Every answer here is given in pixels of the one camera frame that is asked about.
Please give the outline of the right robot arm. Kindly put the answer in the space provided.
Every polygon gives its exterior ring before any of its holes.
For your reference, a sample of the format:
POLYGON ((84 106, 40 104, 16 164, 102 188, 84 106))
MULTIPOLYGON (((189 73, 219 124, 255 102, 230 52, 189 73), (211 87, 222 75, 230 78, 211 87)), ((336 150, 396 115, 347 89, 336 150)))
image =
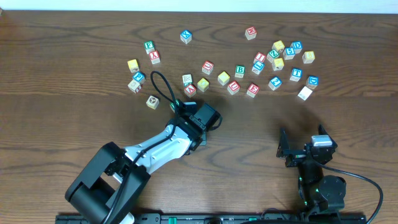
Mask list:
POLYGON ((322 168, 332 160, 337 147, 322 125, 303 149, 292 149, 285 129, 280 130, 276 156, 285 159, 286 167, 298 169, 298 192, 305 202, 300 216, 306 221, 311 216, 338 213, 345 207, 346 181, 335 175, 324 175, 322 168))

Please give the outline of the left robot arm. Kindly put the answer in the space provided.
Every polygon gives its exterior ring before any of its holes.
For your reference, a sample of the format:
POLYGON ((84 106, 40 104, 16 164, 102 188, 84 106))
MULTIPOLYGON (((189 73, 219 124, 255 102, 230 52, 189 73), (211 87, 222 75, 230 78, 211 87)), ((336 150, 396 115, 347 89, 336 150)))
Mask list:
POLYGON ((197 109, 194 102, 180 103, 153 138, 124 148, 102 146, 65 192, 66 201, 89 223, 133 223, 131 210, 152 173, 193 152, 221 120, 208 104, 197 109))

